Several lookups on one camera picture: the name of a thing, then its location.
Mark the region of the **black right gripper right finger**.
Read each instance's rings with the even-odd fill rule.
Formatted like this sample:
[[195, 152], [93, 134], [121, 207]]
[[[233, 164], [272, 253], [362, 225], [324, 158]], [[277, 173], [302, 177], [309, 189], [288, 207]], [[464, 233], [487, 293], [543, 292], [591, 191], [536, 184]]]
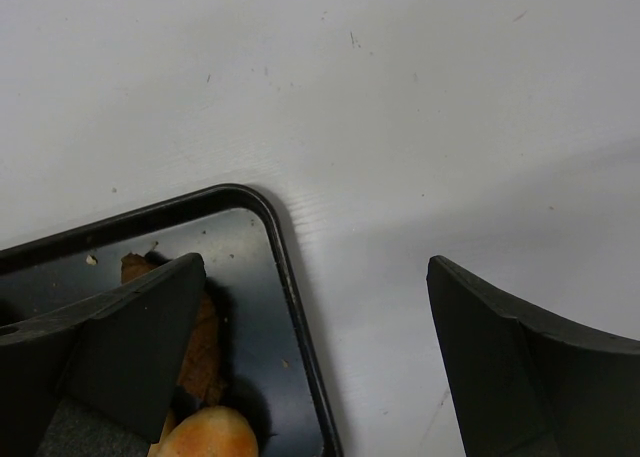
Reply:
[[429, 301], [469, 456], [636, 456], [639, 343], [502, 291], [444, 256]]

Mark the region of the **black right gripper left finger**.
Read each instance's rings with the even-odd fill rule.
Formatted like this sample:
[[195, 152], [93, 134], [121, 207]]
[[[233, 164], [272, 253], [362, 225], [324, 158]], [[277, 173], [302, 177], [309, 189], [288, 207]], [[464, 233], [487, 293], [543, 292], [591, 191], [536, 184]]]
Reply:
[[189, 253], [1, 328], [4, 456], [144, 456], [168, 413], [206, 275]]

